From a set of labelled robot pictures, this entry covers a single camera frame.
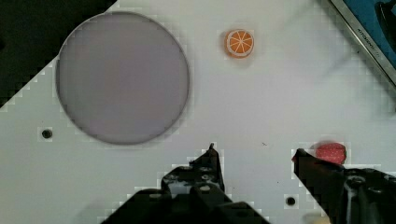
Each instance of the gray circle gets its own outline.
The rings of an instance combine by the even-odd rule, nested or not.
[[[189,86],[177,41],[134,13],[83,22],[64,42],[57,63],[57,92],[68,117],[112,144],[139,144],[168,130],[187,103]]]

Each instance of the orange slice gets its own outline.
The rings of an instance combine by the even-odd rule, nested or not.
[[[224,48],[234,58],[246,58],[253,51],[253,35],[246,30],[232,30],[224,38]]]

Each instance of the hole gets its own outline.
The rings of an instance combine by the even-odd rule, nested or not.
[[[247,217],[247,216],[248,216],[248,212],[247,212],[247,211],[238,211],[238,212],[236,213],[236,215],[237,215],[238,217]]]
[[[296,204],[296,200],[293,197],[289,197],[286,199],[286,204],[288,206],[294,206]]]
[[[44,130],[41,135],[43,135],[43,138],[49,139],[52,137],[52,131],[50,129]]]

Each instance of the blue object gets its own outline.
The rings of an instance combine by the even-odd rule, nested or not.
[[[345,0],[346,5],[396,68],[394,2],[395,0]]]

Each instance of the screw hole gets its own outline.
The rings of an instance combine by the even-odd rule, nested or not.
[[[49,129],[44,130],[41,135],[43,135],[43,138],[49,139],[52,137],[52,131]]]
[[[293,197],[289,197],[286,199],[286,204],[288,206],[294,206],[296,204],[296,200]]]

